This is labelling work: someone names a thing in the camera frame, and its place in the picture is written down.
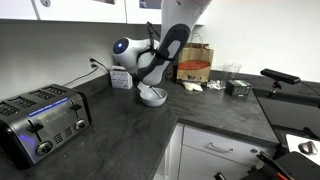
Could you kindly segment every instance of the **drawer handle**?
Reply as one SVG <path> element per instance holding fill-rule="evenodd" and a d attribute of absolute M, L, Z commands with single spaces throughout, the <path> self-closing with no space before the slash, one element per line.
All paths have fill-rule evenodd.
<path fill-rule="evenodd" d="M 232 153 L 233 152 L 233 148 L 225 150 L 225 149 L 222 149 L 220 147 L 217 147 L 217 146 L 213 145 L 213 142 L 211 142 L 210 145 L 211 145 L 211 147 L 213 149 L 218 150 L 218 151 L 222 151 L 222 152 L 225 152 L 225 153 Z"/>

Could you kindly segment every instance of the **upper cabinet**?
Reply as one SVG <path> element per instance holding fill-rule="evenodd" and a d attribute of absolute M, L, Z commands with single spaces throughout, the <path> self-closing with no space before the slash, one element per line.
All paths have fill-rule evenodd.
<path fill-rule="evenodd" d="M 33 1 L 40 20 L 126 23 L 124 0 Z"/>
<path fill-rule="evenodd" d="M 162 0 L 125 0 L 127 23 L 145 24 L 147 21 L 152 24 L 161 24 L 161 2 Z M 199 18 L 197 25 L 204 25 L 207 11 Z"/>
<path fill-rule="evenodd" d="M 37 20 L 31 0 L 0 0 L 0 19 Z"/>

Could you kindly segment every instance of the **small white box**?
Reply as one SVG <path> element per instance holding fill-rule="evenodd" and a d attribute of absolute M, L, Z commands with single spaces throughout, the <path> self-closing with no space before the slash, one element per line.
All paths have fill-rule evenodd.
<path fill-rule="evenodd" d="M 132 76 L 122 66 L 112 66 L 110 77 L 114 88 L 130 89 L 132 87 Z"/>

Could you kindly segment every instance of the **white wall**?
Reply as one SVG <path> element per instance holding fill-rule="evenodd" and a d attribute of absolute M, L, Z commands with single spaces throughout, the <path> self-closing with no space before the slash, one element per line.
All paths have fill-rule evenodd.
<path fill-rule="evenodd" d="M 194 32 L 214 48 L 213 69 L 234 62 L 243 73 L 270 68 L 320 82 L 319 0 L 213 0 L 207 10 Z"/>
<path fill-rule="evenodd" d="M 27 22 L 0 23 L 0 100 L 89 73 L 89 58 L 110 67 L 113 43 L 136 37 L 143 25 Z M 105 73 L 99 69 L 74 87 Z"/>

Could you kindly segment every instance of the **toaster knob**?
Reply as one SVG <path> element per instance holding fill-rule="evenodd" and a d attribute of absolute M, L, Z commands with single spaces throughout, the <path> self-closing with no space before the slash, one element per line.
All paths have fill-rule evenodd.
<path fill-rule="evenodd" d="M 80 119 L 79 121 L 76 122 L 75 124 L 75 129 L 80 130 L 86 127 L 86 122 L 83 119 Z"/>
<path fill-rule="evenodd" d="M 46 155 L 48 154 L 51 149 L 53 147 L 53 144 L 51 141 L 46 141 L 46 142 L 42 142 L 38 148 L 37 148 L 37 151 L 36 151 L 36 154 L 38 156 L 43 156 L 43 155 Z"/>

